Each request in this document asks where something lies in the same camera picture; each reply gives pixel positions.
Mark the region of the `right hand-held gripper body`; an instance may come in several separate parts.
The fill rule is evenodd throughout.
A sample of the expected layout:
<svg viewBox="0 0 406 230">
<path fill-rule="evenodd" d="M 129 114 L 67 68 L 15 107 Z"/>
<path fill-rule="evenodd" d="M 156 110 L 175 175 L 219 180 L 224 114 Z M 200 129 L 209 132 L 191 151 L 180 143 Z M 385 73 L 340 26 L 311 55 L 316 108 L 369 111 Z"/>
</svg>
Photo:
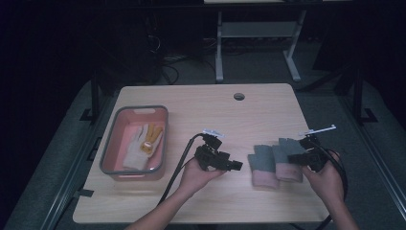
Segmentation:
<svg viewBox="0 0 406 230">
<path fill-rule="evenodd" d="M 333 129 L 335 129 L 335 126 L 317 130 L 310 129 L 302 133 L 304 138 L 300 141 L 300 144 L 305 149 L 305 152 L 300 155 L 300 165 L 308 166 L 314 172 L 319 172 L 324 167 L 329 160 L 330 154 L 322 147 L 316 134 Z"/>
</svg>

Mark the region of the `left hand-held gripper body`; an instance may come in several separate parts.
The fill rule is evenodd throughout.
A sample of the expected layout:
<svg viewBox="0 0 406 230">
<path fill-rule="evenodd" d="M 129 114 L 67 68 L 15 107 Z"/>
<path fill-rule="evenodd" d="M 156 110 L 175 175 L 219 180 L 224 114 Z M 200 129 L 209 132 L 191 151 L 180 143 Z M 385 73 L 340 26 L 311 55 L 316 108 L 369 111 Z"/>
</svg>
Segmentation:
<svg viewBox="0 0 406 230">
<path fill-rule="evenodd" d="M 204 144 L 198 147 L 194 154 L 194 158 L 198 161 L 200 168 L 203 171 L 207 171 L 209 167 L 216 170 L 229 171 L 231 169 L 230 154 L 218 150 L 222 145 L 219 137 L 223 137 L 223 134 L 204 128 L 201 136 Z"/>
</svg>

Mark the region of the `grey and pink fingerless glove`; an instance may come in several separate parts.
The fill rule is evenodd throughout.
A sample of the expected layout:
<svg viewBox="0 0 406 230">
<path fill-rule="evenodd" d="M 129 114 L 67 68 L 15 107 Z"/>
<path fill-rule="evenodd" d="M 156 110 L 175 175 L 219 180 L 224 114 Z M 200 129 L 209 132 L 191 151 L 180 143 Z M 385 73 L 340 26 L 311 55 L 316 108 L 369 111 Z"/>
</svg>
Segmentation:
<svg viewBox="0 0 406 230">
<path fill-rule="evenodd" d="M 280 138 L 279 143 L 272 147 L 276 164 L 276 177 L 281 181 L 303 182 L 301 167 L 288 161 L 290 155 L 305 153 L 298 140 Z"/>
<path fill-rule="evenodd" d="M 248 155 L 248 161 L 252 172 L 252 184 L 255 187 L 279 188 L 275 158 L 270 146 L 254 146 L 254 152 Z"/>
</svg>

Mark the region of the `beige glove with bear face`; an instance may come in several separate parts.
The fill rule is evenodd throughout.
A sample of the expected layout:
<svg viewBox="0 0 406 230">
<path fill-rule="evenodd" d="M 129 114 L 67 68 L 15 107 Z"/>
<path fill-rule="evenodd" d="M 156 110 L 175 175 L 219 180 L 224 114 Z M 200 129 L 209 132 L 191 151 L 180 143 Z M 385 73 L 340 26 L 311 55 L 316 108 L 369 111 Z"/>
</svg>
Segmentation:
<svg viewBox="0 0 406 230">
<path fill-rule="evenodd" d="M 131 136 L 126 148 L 123 167 L 126 170 L 143 171 L 160 144 L 163 130 L 161 126 L 155 124 L 139 127 Z"/>
</svg>

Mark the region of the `pink plastic bin grey rim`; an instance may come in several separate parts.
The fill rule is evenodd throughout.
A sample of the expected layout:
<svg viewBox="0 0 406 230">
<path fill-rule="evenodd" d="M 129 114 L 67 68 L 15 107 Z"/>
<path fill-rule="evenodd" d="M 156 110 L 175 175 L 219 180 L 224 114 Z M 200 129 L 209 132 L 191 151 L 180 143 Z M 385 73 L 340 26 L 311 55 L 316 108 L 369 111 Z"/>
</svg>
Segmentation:
<svg viewBox="0 0 406 230">
<path fill-rule="evenodd" d="M 166 138 L 169 112 L 163 105 L 125 106 L 113 119 L 101 155 L 100 169 L 118 181 L 153 181 L 165 172 Z M 126 148 L 131 136 L 139 127 L 155 124 L 162 127 L 163 135 L 154 155 L 147 161 L 143 171 L 126 170 L 123 167 Z"/>
</svg>

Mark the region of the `person's left hand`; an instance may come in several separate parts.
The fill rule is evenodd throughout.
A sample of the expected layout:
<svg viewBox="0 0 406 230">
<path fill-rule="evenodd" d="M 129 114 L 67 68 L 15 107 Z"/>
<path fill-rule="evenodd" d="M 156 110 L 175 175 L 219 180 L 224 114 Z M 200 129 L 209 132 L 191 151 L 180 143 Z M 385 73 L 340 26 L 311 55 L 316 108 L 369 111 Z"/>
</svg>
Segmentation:
<svg viewBox="0 0 406 230">
<path fill-rule="evenodd" d="M 220 177 L 225 171 L 203 171 L 196 159 L 191 159 L 185 166 L 178 190 L 188 196 L 193 196 L 204 188 L 211 180 Z"/>
</svg>

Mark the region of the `person's right hand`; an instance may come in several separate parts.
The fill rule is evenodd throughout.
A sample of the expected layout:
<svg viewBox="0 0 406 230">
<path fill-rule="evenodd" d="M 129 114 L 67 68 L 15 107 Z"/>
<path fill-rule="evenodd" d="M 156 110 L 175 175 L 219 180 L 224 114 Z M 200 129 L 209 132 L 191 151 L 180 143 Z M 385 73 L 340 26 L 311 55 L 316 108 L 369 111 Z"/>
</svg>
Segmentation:
<svg viewBox="0 0 406 230">
<path fill-rule="evenodd" d="M 319 172 L 311 171 L 308 166 L 303 166 L 302 173 L 325 205 L 344 201 L 343 182 L 331 162 L 326 162 Z"/>
</svg>

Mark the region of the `black metal stand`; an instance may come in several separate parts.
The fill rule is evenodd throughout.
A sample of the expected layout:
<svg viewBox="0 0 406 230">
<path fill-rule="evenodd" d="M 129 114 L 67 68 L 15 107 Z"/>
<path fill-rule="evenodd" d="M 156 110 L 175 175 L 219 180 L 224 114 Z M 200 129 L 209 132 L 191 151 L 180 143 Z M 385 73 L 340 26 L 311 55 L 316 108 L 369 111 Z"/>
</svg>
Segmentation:
<svg viewBox="0 0 406 230">
<path fill-rule="evenodd" d="M 81 121 L 89 122 L 91 125 L 97 122 L 101 113 L 101 100 L 99 89 L 99 76 L 94 72 L 90 80 L 91 89 L 91 107 L 85 108 L 80 116 Z"/>
<path fill-rule="evenodd" d="M 363 126 L 365 123 L 377 123 L 378 120 L 369 108 L 362 105 L 363 102 L 363 76 L 359 69 L 355 71 L 353 78 L 352 116 L 356 123 Z"/>
</svg>

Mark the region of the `white metal desk frame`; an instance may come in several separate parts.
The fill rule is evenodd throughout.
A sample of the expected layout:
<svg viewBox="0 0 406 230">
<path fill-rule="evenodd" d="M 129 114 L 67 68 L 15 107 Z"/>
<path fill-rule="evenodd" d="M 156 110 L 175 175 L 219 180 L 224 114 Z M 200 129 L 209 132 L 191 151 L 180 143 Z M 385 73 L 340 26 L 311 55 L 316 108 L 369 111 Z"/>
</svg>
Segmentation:
<svg viewBox="0 0 406 230">
<path fill-rule="evenodd" d="M 217 14 L 215 81 L 223 82 L 222 40 L 224 38 L 290 38 L 291 44 L 283 51 L 283 58 L 293 81 L 301 76 L 293 55 L 305 22 L 306 11 L 301 11 L 296 21 L 271 22 L 225 22 L 222 12 Z"/>
</svg>

